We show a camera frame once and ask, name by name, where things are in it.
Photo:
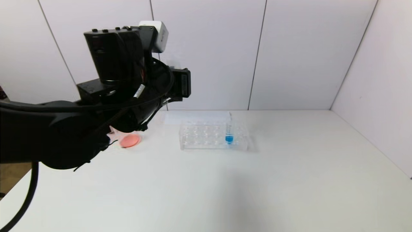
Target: floor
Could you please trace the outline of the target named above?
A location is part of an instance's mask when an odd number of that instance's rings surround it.
[[[31,169],[31,163],[0,164],[0,200]]]

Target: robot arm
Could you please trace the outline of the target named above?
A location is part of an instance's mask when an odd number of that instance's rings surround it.
[[[162,106],[190,96],[190,71],[152,58],[167,42],[162,22],[93,29],[84,36],[99,79],[77,85],[77,102],[1,102],[0,163],[79,167],[109,146],[109,126],[144,131]]]

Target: black cable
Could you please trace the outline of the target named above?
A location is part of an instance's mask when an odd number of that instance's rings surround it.
[[[0,229],[0,232],[10,231],[19,222],[20,218],[24,215],[28,206],[31,203],[31,200],[33,199],[34,192],[36,191],[38,177],[39,177],[39,162],[34,161],[31,163],[31,179],[30,179],[30,185],[28,187],[26,199],[24,200],[23,205],[20,207],[16,215],[9,221],[9,223],[7,223],[3,228]]]
[[[163,62],[153,58],[153,60],[159,64],[161,64],[166,71],[169,72],[171,81],[169,83],[172,84],[174,81],[173,73],[170,68],[165,65]],[[159,98],[163,97],[165,93],[159,94],[159,96],[150,99],[148,101],[139,101],[138,99],[129,102],[123,102],[119,104],[109,104],[109,105],[101,105],[101,106],[75,106],[75,107],[47,107],[43,105],[31,105],[31,104],[22,104],[19,105],[19,102],[14,103],[7,103],[0,101],[0,107],[5,109],[11,109],[16,111],[25,111],[25,112],[37,112],[37,113],[72,113],[72,112],[84,112],[84,111],[108,111],[108,110],[116,110],[116,109],[123,109],[123,108],[131,108],[140,105],[144,105],[147,103],[151,103],[153,101],[158,100]]]

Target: white wall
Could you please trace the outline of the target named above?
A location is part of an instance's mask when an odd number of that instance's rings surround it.
[[[265,0],[152,0],[169,30],[163,62],[188,68],[192,95],[170,109],[247,109]]]
[[[267,0],[250,109],[329,109],[376,0]]]
[[[332,110],[412,177],[412,1],[379,0]]]
[[[0,21],[0,86],[10,100],[80,99],[37,1],[1,1]]]
[[[97,79],[83,33],[137,26],[152,20],[149,0],[40,0],[44,14],[76,83]]]

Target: blue liquid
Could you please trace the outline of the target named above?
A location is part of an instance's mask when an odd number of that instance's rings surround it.
[[[225,140],[226,140],[227,144],[232,144],[233,143],[233,135],[232,134],[226,134]]]

